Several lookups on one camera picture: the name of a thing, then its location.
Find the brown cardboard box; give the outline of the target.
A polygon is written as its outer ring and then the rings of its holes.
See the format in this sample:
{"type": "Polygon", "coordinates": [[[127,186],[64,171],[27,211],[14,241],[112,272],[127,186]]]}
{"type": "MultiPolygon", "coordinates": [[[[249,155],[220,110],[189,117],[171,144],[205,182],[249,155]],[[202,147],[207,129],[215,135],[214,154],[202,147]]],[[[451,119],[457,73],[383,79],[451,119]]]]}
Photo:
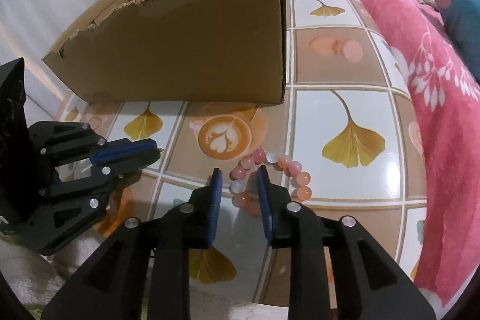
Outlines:
{"type": "Polygon", "coordinates": [[[89,103],[279,104],[286,0],[98,0],[43,61],[89,103]]]}

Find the pink floral blanket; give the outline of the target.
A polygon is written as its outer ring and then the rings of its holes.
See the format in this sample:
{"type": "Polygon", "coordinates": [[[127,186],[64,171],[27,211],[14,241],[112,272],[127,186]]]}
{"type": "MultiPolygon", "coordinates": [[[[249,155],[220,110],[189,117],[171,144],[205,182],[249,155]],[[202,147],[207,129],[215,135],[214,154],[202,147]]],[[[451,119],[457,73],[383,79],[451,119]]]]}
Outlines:
{"type": "Polygon", "coordinates": [[[441,17],[417,0],[360,0],[406,62],[427,178],[415,283],[442,317],[479,268],[479,85],[441,17]]]}

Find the blue plush pillow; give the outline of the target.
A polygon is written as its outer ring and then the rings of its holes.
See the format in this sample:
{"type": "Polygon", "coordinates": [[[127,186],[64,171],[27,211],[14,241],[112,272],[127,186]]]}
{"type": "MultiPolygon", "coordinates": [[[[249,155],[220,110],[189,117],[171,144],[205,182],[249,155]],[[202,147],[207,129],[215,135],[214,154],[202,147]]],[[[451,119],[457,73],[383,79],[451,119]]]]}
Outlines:
{"type": "Polygon", "coordinates": [[[434,0],[446,33],[479,81],[479,0],[434,0]]]}

